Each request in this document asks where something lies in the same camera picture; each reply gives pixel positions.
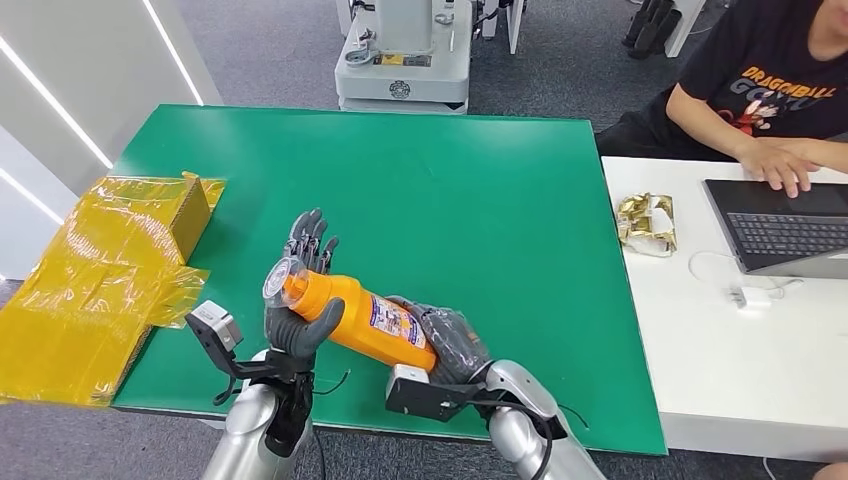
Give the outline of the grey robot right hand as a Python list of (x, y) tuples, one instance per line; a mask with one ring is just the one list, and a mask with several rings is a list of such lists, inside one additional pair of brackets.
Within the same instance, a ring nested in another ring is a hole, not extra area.
[(436, 362), (429, 373), (432, 383), (472, 383), (492, 363), (487, 347), (461, 312), (414, 302), (398, 295), (387, 299), (411, 313), (422, 327), (436, 355)]

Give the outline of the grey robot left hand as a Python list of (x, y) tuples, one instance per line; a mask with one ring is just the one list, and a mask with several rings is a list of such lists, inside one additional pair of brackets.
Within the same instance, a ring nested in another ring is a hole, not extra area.
[[(320, 208), (302, 212), (293, 222), (282, 254), (300, 260), (315, 273), (328, 274), (336, 237), (323, 241), (328, 223)], [(288, 307), (265, 307), (264, 333), (270, 346), (294, 358), (313, 360), (318, 347), (338, 327), (344, 313), (343, 300), (328, 301), (312, 322)]]

